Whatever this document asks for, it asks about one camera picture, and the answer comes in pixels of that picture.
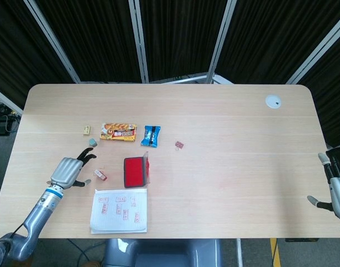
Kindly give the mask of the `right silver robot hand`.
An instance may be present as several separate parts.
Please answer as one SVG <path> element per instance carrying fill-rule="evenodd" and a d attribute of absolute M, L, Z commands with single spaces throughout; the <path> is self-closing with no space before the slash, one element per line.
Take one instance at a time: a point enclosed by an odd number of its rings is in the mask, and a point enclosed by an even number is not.
<path fill-rule="evenodd" d="M 322 202 L 313 196 L 307 196 L 308 201 L 317 208 L 334 212 L 340 219 L 340 147 L 319 153 L 318 158 L 324 168 L 327 178 L 331 202 Z"/>

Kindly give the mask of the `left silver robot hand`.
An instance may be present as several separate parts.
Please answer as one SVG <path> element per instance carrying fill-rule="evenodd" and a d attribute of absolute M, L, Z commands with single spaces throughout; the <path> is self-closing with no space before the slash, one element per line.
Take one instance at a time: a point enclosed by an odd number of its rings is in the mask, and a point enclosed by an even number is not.
<path fill-rule="evenodd" d="M 96 158 L 96 155 L 89 154 L 92 150 L 92 147 L 86 148 L 76 159 L 64 157 L 51 176 L 51 185 L 59 186 L 64 190 L 73 186 L 85 187 L 89 185 L 91 183 L 91 179 L 81 182 L 77 180 L 77 177 L 85 164 L 89 160 Z"/>

